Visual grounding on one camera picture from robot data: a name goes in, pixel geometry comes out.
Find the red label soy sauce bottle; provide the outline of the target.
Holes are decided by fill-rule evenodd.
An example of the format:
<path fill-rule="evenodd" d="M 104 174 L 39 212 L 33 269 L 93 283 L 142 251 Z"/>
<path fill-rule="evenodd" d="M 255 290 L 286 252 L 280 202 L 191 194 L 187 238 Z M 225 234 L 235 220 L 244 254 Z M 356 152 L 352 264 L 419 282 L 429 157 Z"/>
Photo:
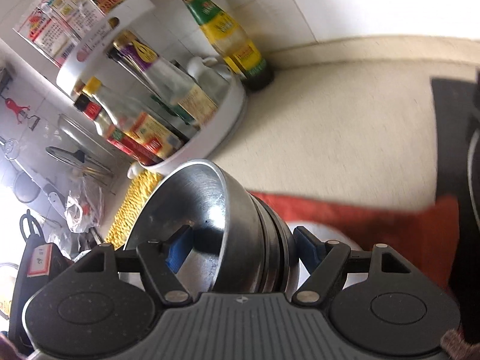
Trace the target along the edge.
<path fill-rule="evenodd" d="M 86 95 L 80 94 L 73 105 L 94 123 L 97 134 L 118 150 L 145 166 L 160 163 L 160 157 L 137 143 L 137 141 L 134 141 L 134 139 L 115 126 L 108 113 Z"/>

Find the white bottom plate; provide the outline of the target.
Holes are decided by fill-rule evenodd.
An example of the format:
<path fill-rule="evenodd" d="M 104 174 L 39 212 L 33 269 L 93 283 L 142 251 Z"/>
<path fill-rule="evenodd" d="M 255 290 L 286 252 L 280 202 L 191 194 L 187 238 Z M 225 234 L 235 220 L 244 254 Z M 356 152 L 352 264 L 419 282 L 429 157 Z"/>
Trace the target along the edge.
<path fill-rule="evenodd" d="M 289 227 L 289 230 L 293 232 L 298 226 L 303 226 L 310 231 L 317 239 L 322 242 L 327 242 L 328 240 L 337 240 L 348 245 L 352 250 L 360 251 L 362 248 L 356 244 L 351 238 L 344 235 L 341 231 L 336 228 L 314 222 L 305 222 L 305 221 L 290 221 L 286 223 Z M 366 273 L 349 273 L 346 278 L 346 283 L 343 288 L 352 286 L 353 284 L 360 283 L 367 278 Z"/>

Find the plastic bag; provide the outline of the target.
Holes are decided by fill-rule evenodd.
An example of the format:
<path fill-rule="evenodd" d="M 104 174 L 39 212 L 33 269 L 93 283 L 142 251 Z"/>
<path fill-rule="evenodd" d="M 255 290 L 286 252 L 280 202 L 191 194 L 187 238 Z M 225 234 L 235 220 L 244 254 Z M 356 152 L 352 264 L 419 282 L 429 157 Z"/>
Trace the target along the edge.
<path fill-rule="evenodd" d="M 87 233 L 103 221 L 104 197 L 102 188 L 90 179 L 75 180 L 69 190 L 65 219 L 72 233 Z"/>

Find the yellow knitted cloth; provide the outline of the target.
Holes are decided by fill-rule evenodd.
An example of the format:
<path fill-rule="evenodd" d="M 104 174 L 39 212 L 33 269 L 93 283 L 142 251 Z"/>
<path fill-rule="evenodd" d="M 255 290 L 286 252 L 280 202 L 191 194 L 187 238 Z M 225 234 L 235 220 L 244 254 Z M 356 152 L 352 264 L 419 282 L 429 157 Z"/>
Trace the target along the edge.
<path fill-rule="evenodd" d="M 125 244 L 137 217 L 162 179 L 162 175 L 145 170 L 130 182 L 106 234 L 106 243 L 112 244 L 116 250 Z"/>

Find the purple label vinegar bottle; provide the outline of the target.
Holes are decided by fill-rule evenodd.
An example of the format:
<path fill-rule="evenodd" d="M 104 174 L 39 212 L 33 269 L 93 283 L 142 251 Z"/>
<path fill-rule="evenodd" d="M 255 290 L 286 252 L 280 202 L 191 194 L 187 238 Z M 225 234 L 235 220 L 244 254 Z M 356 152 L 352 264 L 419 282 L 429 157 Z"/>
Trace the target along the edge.
<path fill-rule="evenodd" d="M 158 97 L 173 111 L 180 108 L 193 119 L 193 125 L 204 127 L 217 112 L 217 105 L 199 85 L 179 68 L 157 54 L 131 31 L 123 31 L 113 46 L 140 72 Z"/>

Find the red cloth mat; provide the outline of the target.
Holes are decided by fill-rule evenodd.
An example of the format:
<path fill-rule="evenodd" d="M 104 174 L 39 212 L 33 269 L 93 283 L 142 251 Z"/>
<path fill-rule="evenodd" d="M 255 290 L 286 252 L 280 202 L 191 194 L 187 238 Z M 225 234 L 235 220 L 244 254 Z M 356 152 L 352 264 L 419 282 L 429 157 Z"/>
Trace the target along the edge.
<path fill-rule="evenodd" d="M 420 211 L 395 211 L 283 194 L 253 195 L 285 222 L 314 222 L 336 228 L 362 250 L 387 244 L 440 288 L 448 289 L 460 234 L 459 207 L 453 196 L 440 197 Z"/>

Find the white two-tier condiment rack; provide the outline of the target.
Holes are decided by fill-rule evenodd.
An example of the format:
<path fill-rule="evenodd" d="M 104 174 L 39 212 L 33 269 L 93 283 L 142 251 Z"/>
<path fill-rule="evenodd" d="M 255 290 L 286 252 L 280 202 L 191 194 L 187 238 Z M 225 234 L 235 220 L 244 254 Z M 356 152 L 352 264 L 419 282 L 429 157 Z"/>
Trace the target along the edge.
<path fill-rule="evenodd" d="M 112 49 L 114 40 L 127 30 L 137 31 L 137 22 L 154 9 L 150 0 L 124 0 L 108 13 L 103 13 L 92 0 L 50 0 L 47 5 L 52 16 L 76 40 L 75 48 L 62 63 L 56 77 L 56 85 L 71 97 L 77 95 L 79 84 L 95 73 L 98 61 Z M 247 107 L 247 95 L 239 78 L 226 66 L 218 65 L 214 72 L 228 82 L 227 91 L 216 114 L 207 127 L 201 129 L 185 109 L 168 105 L 166 97 L 135 72 L 134 67 L 129 71 L 151 92 L 154 108 L 162 117 L 165 119 L 171 115 L 176 129 L 190 137 L 179 154 L 151 167 L 152 172 L 163 176 L 190 159 L 207 158 L 214 153 L 238 127 Z"/>

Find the yellow cap vinegar bottle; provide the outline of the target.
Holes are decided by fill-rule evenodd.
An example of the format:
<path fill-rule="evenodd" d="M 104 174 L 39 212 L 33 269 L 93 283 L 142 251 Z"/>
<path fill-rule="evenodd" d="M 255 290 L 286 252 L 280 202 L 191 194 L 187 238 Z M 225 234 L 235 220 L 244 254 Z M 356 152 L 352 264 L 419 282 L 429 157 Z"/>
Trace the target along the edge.
<path fill-rule="evenodd" d="M 161 160 L 166 160 L 184 141 L 160 121 L 160 117 L 134 97 L 121 95 L 91 77 L 82 92 L 96 100 L 116 127 Z"/>

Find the green yellow label oil bottle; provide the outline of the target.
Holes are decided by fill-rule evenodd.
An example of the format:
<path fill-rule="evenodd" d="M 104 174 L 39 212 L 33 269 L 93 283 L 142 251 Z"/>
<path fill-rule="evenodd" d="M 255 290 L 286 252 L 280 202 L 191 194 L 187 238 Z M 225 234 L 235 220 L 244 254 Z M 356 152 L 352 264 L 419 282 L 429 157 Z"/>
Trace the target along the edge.
<path fill-rule="evenodd" d="M 274 71 L 245 30 L 212 0 L 182 0 L 208 42 L 250 91 L 274 80 Z"/>

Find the red white seasoning carton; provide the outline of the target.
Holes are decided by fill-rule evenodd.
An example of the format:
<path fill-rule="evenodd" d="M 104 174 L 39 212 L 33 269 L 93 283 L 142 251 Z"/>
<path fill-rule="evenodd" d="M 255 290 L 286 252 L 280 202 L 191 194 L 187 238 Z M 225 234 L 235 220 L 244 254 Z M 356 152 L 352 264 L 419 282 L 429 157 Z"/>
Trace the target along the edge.
<path fill-rule="evenodd" d="M 14 31 L 60 68 L 103 17 L 92 0 L 35 0 Z"/>

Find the stainless steel bowl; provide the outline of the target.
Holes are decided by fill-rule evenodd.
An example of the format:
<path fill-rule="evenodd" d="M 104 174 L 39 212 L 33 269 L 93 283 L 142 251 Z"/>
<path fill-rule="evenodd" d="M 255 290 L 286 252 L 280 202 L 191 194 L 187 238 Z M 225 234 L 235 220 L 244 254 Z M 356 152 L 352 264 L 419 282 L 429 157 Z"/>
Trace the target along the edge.
<path fill-rule="evenodd" d="M 275 211 L 258 197 L 251 195 L 250 198 L 256 206 L 264 237 L 263 271 L 259 284 L 257 285 L 257 292 L 283 293 L 276 286 L 281 252 L 277 228 L 272 218 L 272 212 Z"/>
<path fill-rule="evenodd" d="M 295 240 L 287 224 L 276 212 L 272 212 L 272 218 L 277 228 L 281 252 L 276 286 L 288 299 L 291 299 L 298 288 L 299 282 L 299 258 L 296 252 Z"/>
<path fill-rule="evenodd" d="M 258 293 L 264 237 L 251 195 L 208 160 L 183 163 L 154 190 L 125 243 L 165 242 L 178 228 L 193 229 L 193 249 L 176 277 L 193 295 Z"/>

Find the white spout oil dispenser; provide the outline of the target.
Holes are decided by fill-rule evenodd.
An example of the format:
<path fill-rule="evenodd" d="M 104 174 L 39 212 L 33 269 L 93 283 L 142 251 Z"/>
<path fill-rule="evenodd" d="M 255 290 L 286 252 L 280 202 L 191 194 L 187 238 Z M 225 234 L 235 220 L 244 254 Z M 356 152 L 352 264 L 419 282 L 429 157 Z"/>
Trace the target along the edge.
<path fill-rule="evenodd" d="M 206 66 L 203 60 L 197 56 L 187 63 L 186 71 L 216 105 L 222 103 L 230 88 L 230 84 L 222 75 Z"/>

